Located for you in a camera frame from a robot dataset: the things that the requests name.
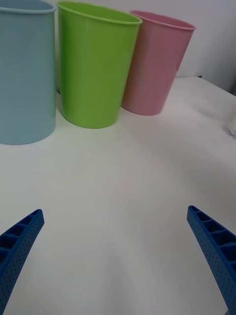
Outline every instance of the blue plastic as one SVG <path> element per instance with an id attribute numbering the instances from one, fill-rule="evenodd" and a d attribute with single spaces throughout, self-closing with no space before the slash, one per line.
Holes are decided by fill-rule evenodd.
<path id="1" fill-rule="evenodd" d="M 42 210 L 36 210 L 0 236 L 0 315 L 43 224 Z"/>
<path id="2" fill-rule="evenodd" d="M 55 128 L 55 10 L 0 0 L 0 143 L 35 142 Z"/>
<path id="3" fill-rule="evenodd" d="M 231 315 L 236 315 L 236 236 L 194 206 L 187 221 L 205 255 Z"/>

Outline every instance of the green cup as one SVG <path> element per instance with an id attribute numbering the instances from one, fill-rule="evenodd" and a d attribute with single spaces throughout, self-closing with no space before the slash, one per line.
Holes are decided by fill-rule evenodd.
<path id="1" fill-rule="evenodd" d="M 142 20 L 106 7 L 60 1 L 62 114 L 87 128 L 114 124 Z"/>

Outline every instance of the cup rim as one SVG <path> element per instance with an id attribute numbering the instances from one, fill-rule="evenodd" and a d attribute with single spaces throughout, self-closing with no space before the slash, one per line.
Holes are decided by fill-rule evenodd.
<path id="1" fill-rule="evenodd" d="M 187 23 L 187 22 L 179 20 L 179 19 L 172 18 L 170 16 L 166 16 L 166 15 L 156 14 L 156 13 L 148 12 L 148 11 L 139 11 L 139 10 L 131 10 L 130 13 L 139 17 L 142 20 L 149 21 L 149 22 L 152 22 L 155 24 L 168 26 L 168 27 L 171 27 L 174 29 L 188 30 L 188 31 L 194 31 L 196 29 L 196 27 L 190 23 Z M 154 19 L 154 18 L 151 19 L 151 18 L 147 17 L 150 14 L 156 19 Z M 166 18 L 168 20 L 168 22 L 161 22 L 158 20 L 160 18 Z"/>
<path id="2" fill-rule="evenodd" d="M 57 2 L 57 6 L 62 9 L 62 10 L 65 10 L 65 11 L 68 11 L 70 13 L 74 13 L 74 14 L 77 14 L 77 15 L 80 15 L 80 16 L 84 16 L 84 17 L 87 17 L 87 18 L 90 18 L 90 19 L 94 19 L 94 20 L 100 20 L 100 21 L 104 21 L 104 22 L 110 22 L 110 23 L 117 23 L 117 24 L 124 24 L 124 25 L 140 25 L 143 21 L 142 19 L 140 19 L 139 17 L 135 16 L 136 17 L 136 21 L 134 22 L 131 22 L 131 21 L 123 21 L 122 19 L 120 20 L 113 20 L 113 19 L 108 19 L 108 18 L 103 18 L 103 17 L 99 17 L 99 16 L 96 16 L 96 15 L 90 15 L 90 14 L 87 14 L 87 13 L 82 13 L 80 11 L 76 11 L 76 10 L 73 10 L 73 9 L 70 9 L 68 7 L 66 7 L 67 4 L 69 3 L 76 3 L 76 4 L 85 4 L 87 6 L 91 6 L 91 7 L 100 7 L 100 8 L 104 8 L 106 10 L 110 10 L 110 11 L 113 11 L 113 12 L 118 12 L 118 13 L 121 13 L 122 15 L 124 16 L 134 16 L 134 14 L 130 14 L 128 12 L 124 12 L 124 11 L 120 11 L 120 10 L 116 10 L 116 9 L 112 9 L 112 8 L 109 8 L 109 7 L 106 7 L 106 6 L 102 6 L 102 5 L 97 5 L 97 4 L 94 4 L 94 3 L 87 3 L 87 2 L 76 2 L 76 1 L 59 1 Z"/>
<path id="3" fill-rule="evenodd" d="M 9 13 L 23 13 L 23 14 L 46 14 L 46 13 L 52 13 L 55 12 L 57 7 L 53 4 L 47 3 L 42 0 L 34 0 L 33 2 L 31 1 L 31 4 L 34 3 L 40 3 L 45 5 L 45 9 L 36 9 L 36 8 L 31 8 L 31 9 L 21 9 L 20 7 L 9 7 L 9 6 L 1 6 L 2 3 L 0 1 L 0 12 L 9 12 Z"/>

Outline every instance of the small object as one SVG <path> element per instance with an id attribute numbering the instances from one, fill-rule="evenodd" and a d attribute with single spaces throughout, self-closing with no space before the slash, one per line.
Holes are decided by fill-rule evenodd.
<path id="1" fill-rule="evenodd" d="M 140 115 L 159 114 L 196 29 L 168 16 L 131 11 L 141 18 L 122 107 Z"/>
<path id="2" fill-rule="evenodd" d="M 58 6 L 63 116 L 86 128 L 115 123 L 142 20 L 90 3 Z"/>
<path id="3" fill-rule="evenodd" d="M 194 206 L 187 221 L 205 255 L 231 315 L 236 315 L 236 236 Z"/>
<path id="4" fill-rule="evenodd" d="M 232 136 L 236 137 L 236 116 L 231 120 L 228 125 L 229 132 Z"/>
<path id="5" fill-rule="evenodd" d="M 0 236 L 0 315 L 43 224 L 43 212 L 36 210 Z"/>

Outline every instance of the white tabletop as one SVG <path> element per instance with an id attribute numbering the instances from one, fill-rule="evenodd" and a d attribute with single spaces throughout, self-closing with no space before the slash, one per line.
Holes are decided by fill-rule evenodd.
<path id="1" fill-rule="evenodd" d="M 224 315 L 186 215 L 236 233 L 233 113 L 234 96 L 181 78 L 159 116 L 85 129 L 57 112 L 48 138 L 0 145 L 0 232 L 45 218 L 4 315 Z"/>

